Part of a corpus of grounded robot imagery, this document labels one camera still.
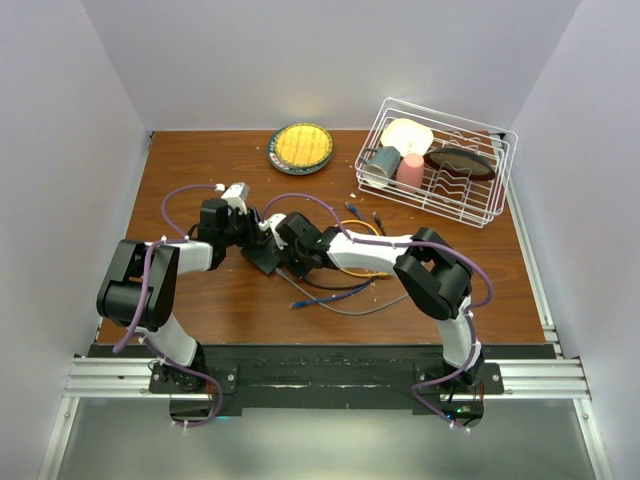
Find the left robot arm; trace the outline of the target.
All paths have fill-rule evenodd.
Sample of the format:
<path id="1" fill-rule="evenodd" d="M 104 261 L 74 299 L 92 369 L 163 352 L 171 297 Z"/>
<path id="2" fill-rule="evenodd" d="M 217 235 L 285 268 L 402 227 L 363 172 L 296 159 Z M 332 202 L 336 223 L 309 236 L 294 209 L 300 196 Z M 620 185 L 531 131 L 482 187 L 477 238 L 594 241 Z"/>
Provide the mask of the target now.
<path id="1" fill-rule="evenodd" d="M 167 374 L 185 392 L 209 390 L 203 348 L 174 314 L 180 275 L 218 268 L 227 249 L 259 249 L 270 241 L 269 223 L 240 200 L 209 199 L 197 224 L 175 239 L 118 243 L 99 289 L 98 314 L 125 329 L 113 346 L 119 353 L 133 337 L 157 352 Z"/>

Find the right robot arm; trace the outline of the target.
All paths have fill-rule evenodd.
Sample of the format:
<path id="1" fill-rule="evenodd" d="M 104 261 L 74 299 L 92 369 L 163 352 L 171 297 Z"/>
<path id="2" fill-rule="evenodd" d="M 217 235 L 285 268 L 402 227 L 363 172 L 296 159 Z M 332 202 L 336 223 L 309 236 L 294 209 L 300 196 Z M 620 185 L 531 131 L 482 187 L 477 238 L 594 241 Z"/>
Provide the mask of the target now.
<path id="1" fill-rule="evenodd" d="M 397 278 L 414 305 L 436 321 L 445 379 L 459 393 L 481 380 L 482 346 L 473 323 L 471 280 L 477 266 L 431 229 L 414 235 L 376 236 L 341 226 L 319 231 L 299 213 L 267 220 L 277 247 L 296 265 L 360 269 Z"/>

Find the black network switch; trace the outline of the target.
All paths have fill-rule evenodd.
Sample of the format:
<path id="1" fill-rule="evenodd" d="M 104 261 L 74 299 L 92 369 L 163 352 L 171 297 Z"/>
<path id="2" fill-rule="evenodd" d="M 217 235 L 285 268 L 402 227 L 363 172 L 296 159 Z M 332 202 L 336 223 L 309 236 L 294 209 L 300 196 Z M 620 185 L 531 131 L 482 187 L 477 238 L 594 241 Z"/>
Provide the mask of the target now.
<path id="1" fill-rule="evenodd" d="M 241 254 L 246 261 L 266 276 L 271 276 L 282 263 L 280 250 L 272 237 L 242 247 Z"/>

